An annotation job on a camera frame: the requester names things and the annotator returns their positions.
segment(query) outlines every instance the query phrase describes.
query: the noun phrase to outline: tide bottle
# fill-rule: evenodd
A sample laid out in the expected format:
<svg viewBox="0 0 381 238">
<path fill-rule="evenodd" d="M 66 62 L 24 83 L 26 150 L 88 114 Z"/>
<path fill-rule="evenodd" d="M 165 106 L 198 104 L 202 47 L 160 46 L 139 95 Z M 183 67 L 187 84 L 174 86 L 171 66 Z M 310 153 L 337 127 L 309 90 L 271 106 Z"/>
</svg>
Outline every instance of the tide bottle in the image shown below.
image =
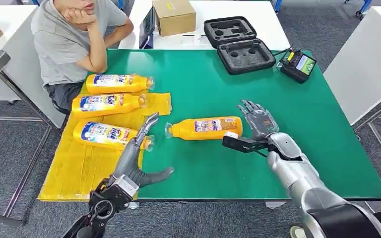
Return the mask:
<svg viewBox="0 0 381 238">
<path fill-rule="evenodd" d="M 227 131 L 242 135 L 240 117 L 186 119 L 177 124 L 167 123 L 165 126 L 167 138 L 179 137 L 183 140 L 220 140 Z"/>
<path fill-rule="evenodd" d="M 134 93 L 144 89 L 154 89 L 154 79 L 137 74 L 92 74 L 87 77 L 85 85 L 92 94 Z"/>
<path fill-rule="evenodd" d="M 137 133 L 138 131 L 133 129 L 82 119 L 76 125 L 73 137 L 83 144 L 119 150 L 124 149 Z M 141 144 L 141 149 L 151 151 L 154 142 L 154 135 L 146 136 Z"/>
<path fill-rule="evenodd" d="M 145 107 L 146 96 L 131 94 L 78 95 L 72 101 L 72 114 L 77 118 L 91 118 L 116 113 L 128 113 Z"/>
</svg>

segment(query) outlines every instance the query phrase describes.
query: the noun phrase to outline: gray robotic hand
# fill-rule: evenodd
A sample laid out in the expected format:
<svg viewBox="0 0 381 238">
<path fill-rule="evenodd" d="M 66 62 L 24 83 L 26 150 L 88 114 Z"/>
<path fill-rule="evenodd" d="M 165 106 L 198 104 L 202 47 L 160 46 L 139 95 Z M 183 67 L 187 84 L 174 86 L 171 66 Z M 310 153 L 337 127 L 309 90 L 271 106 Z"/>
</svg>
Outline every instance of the gray robotic hand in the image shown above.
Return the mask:
<svg viewBox="0 0 381 238">
<path fill-rule="evenodd" d="M 272 133 L 278 132 L 278 124 L 268 110 L 251 101 L 240 101 L 245 105 L 246 109 L 240 105 L 237 105 L 237 107 L 242 111 L 246 121 L 252 129 L 253 140 L 264 140 Z"/>
<path fill-rule="evenodd" d="M 139 187 L 163 181 L 174 171 L 173 167 L 167 167 L 159 173 L 145 173 L 138 167 L 138 156 L 141 144 L 148 134 L 150 128 L 158 122 L 158 112 L 151 115 L 142 125 L 136 137 L 132 138 L 126 145 L 116 165 L 115 171 L 110 175 L 108 186 L 122 175 L 128 176 Z"/>
</svg>

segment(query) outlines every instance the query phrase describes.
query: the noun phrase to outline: green tabletop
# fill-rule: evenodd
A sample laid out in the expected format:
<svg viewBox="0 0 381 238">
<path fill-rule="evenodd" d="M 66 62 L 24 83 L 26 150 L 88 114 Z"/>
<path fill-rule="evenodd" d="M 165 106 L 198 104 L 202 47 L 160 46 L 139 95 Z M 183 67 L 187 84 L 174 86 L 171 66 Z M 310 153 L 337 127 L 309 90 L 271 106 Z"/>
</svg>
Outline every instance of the green tabletop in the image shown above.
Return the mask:
<svg viewBox="0 0 381 238">
<path fill-rule="evenodd" d="M 109 50 L 108 64 L 107 73 L 153 76 L 154 92 L 172 97 L 171 114 L 151 129 L 156 146 L 144 152 L 143 170 L 173 166 L 175 172 L 142 188 L 138 199 L 288 199 L 264 157 L 223 147 L 221 140 L 165 137 L 167 122 L 218 116 L 240 116 L 249 137 L 240 99 L 272 113 L 328 188 L 346 199 L 381 199 L 381 180 L 317 66 L 299 84 L 275 67 L 231 76 L 214 50 Z"/>
</svg>

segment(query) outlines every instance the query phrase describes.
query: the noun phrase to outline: yellow plastic sheet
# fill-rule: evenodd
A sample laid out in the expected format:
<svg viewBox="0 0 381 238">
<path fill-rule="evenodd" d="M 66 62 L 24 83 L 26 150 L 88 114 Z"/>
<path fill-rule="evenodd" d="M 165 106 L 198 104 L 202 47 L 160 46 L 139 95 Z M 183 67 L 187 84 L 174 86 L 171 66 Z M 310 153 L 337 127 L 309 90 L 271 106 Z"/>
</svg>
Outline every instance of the yellow plastic sheet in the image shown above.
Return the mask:
<svg viewBox="0 0 381 238">
<path fill-rule="evenodd" d="M 81 94 L 87 94 L 83 87 Z M 170 93 L 147 94 L 146 108 L 137 109 L 126 114 L 113 114 L 90 118 L 121 127 L 138 130 L 146 116 L 159 111 L 160 115 L 170 114 Z M 40 191 L 41 201 L 88 201 L 90 191 L 94 190 L 103 178 L 113 172 L 122 150 L 113 150 L 84 145 L 73 139 L 73 130 L 79 119 L 69 116 L 62 133 L 59 146 L 55 151 L 52 165 Z M 138 165 L 142 166 L 143 152 L 138 157 Z"/>
</svg>

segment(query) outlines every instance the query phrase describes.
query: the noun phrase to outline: dark pants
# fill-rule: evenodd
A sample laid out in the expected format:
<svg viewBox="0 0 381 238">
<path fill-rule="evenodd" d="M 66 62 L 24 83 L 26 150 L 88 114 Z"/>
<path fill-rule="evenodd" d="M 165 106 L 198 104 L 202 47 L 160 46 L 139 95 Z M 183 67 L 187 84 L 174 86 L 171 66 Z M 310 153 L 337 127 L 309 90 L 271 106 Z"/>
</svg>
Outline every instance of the dark pants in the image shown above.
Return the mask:
<svg viewBox="0 0 381 238">
<path fill-rule="evenodd" d="M 45 85 L 52 101 L 63 109 L 71 111 L 72 101 L 78 96 L 84 82 Z"/>
</svg>

